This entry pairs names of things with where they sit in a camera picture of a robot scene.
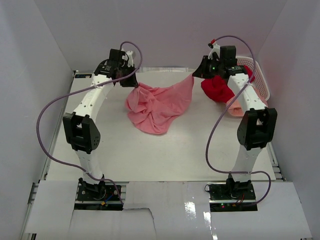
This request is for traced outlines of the pink t shirt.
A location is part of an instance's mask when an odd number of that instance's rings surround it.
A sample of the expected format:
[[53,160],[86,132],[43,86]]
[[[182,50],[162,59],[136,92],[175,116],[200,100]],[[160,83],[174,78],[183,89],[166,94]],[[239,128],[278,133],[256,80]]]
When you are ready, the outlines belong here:
[[183,115],[192,102],[194,77],[169,87],[151,87],[140,83],[125,100],[127,117],[140,131],[163,135],[172,122]]

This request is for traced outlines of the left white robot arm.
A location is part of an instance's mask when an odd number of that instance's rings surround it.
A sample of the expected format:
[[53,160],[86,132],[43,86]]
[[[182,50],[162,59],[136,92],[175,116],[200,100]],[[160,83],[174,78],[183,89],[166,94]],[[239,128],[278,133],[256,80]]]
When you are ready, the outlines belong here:
[[84,169],[79,183],[95,200],[103,199],[107,193],[103,181],[104,174],[94,152],[101,140],[96,118],[108,93],[115,86],[114,79],[124,77],[125,79],[120,82],[122,87],[138,87],[134,73],[135,55],[132,50],[111,49],[109,58],[102,61],[90,74],[92,89],[85,94],[73,112],[65,113],[62,119],[66,141],[71,145],[80,161],[80,166]]

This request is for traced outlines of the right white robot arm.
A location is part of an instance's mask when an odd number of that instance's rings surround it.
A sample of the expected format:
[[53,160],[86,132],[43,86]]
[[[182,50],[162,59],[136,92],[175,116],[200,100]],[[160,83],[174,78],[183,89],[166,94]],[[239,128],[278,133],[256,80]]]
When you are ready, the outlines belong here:
[[205,55],[192,74],[197,78],[222,77],[240,103],[242,120],[237,129],[239,151],[231,171],[223,184],[209,184],[205,190],[212,200],[254,200],[251,175],[258,155],[273,139],[278,113],[268,108],[250,83],[250,75],[238,64],[236,47],[209,43],[209,55]]

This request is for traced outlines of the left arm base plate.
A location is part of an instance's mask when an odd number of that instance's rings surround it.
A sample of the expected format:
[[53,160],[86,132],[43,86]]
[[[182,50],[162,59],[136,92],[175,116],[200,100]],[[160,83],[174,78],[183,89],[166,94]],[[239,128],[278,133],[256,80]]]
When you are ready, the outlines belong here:
[[112,183],[100,181],[99,183],[88,183],[83,178],[78,179],[77,193],[74,209],[86,211],[122,211],[125,191],[123,186],[115,187]]

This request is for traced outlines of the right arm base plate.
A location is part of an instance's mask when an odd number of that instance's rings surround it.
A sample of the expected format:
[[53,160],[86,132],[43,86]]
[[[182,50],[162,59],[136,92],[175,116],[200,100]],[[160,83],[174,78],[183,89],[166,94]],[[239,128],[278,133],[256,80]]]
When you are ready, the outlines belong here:
[[225,183],[207,183],[204,191],[209,194],[211,213],[256,212],[258,210],[254,187],[230,193]]

